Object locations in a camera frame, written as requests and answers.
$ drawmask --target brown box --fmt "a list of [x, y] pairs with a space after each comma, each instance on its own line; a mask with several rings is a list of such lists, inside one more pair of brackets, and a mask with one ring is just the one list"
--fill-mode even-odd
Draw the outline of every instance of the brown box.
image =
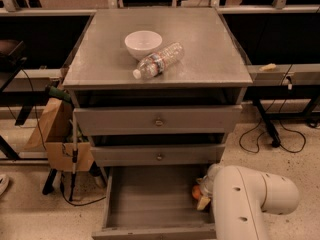
[[[72, 108], [69, 104], [55, 98], [49, 99], [39, 120], [39, 127], [45, 143], [50, 167], [59, 171], [72, 171], [73, 143], [64, 143], [70, 133]], [[77, 171], [89, 171], [94, 161], [90, 143], [78, 143]], [[39, 128], [33, 131], [25, 151], [45, 151]]]

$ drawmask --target drawer knob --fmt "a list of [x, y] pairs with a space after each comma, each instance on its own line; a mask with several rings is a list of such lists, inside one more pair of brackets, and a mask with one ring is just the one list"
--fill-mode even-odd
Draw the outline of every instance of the drawer knob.
[[157, 155], [157, 160], [158, 160], [158, 161], [161, 161], [162, 159], [163, 159], [163, 155], [162, 155], [162, 154], [158, 154], [158, 155]]
[[160, 126], [163, 125], [163, 121], [160, 118], [157, 118], [156, 121], [155, 121], [155, 125], [160, 127]]

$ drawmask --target plastic bottle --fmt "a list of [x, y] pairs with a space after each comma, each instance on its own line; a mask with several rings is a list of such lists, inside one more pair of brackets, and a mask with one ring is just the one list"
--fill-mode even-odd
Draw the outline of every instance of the plastic bottle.
[[143, 58], [133, 71], [136, 79], [148, 79], [161, 74], [170, 65], [181, 60], [184, 49], [180, 43], [173, 43], [162, 50]]

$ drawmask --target white robotic arm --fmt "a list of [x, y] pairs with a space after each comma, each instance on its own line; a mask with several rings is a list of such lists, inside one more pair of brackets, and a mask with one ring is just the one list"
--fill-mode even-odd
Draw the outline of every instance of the white robotic arm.
[[211, 166], [200, 190], [212, 198], [218, 240], [268, 240], [262, 213], [291, 213], [300, 199], [290, 179], [240, 166]]

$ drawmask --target gray cabinet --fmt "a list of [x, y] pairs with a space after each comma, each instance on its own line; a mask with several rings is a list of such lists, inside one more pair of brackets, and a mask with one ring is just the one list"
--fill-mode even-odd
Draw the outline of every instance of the gray cabinet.
[[[123, 40], [147, 29], [185, 57], [148, 81]], [[215, 238], [210, 209], [191, 191], [220, 161], [251, 84], [242, 58], [210, 8], [97, 11], [64, 87], [82, 132], [108, 175], [105, 219], [94, 239]]]

